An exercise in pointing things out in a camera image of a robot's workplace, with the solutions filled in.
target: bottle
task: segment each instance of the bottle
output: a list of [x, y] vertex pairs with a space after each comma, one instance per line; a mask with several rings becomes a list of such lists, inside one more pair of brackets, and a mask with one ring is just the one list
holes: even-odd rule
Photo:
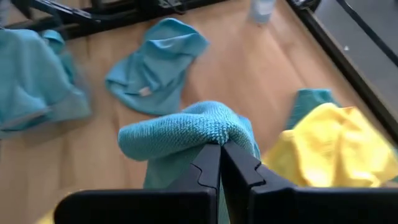
[[250, 15], [257, 23], [266, 23], [271, 17], [276, 0], [251, 0]]

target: blue towel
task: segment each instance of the blue towel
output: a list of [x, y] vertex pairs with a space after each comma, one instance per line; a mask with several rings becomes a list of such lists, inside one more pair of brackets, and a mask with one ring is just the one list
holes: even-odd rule
[[301, 89], [297, 92], [293, 105], [293, 110], [287, 121], [286, 130], [293, 129], [294, 126], [301, 121], [311, 110], [324, 103], [334, 103], [336, 106], [341, 105], [335, 101], [330, 90], [324, 89]]
[[137, 51], [110, 70], [105, 85], [132, 109], [153, 115], [175, 113], [187, 68], [207, 45], [194, 28], [164, 19], [145, 33]]
[[[223, 145], [229, 139], [260, 159], [250, 121], [222, 103], [205, 101], [181, 113], [123, 127], [119, 146], [125, 155], [148, 160], [144, 188], [166, 188], [179, 177], [206, 143]], [[227, 224], [223, 188], [220, 189], [219, 223]]]
[[76, 70], [53, 31], [0, 30], [0, 139], [46, 121], [88, 116]]

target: textured cloth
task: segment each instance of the textured cloth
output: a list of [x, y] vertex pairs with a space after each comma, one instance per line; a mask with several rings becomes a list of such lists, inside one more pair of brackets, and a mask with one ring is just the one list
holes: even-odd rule
[[64, 48], [53, 30], [43, 37], [31, 30], [0, 30], [0, 138], [45, 121], [91, 113]]
[[398, 175], [388, 141], [357, 108], [333, 103], [284, 131], [262, 161], [299, 186], [379, 187]]
[[[179, 177], [206, 143], [223, 145], [229, 139], [260, 158], [250, 121], [222, 103], [196, 103], [181, 113], [123, 127], [119, 146], [138, 161], [148, 160], [144, 188], [166, 188]], [[219, 223], [228, 223], [223, 188], [220, 189]]]
[[341, 107], [333, 98], [330, 90], [325, 89], [301, 89], [297, 92], [292, 113], [286, 124], [286, 130], [293, 129], [313, 109], [323, 103], [334, 103]]
[[150, 28], [144, 43], [108, 73], [107, 89], [137, 111], [165, 115], [179, 110], [187, 68], [208, 42], [194, 28], [164, 19]]

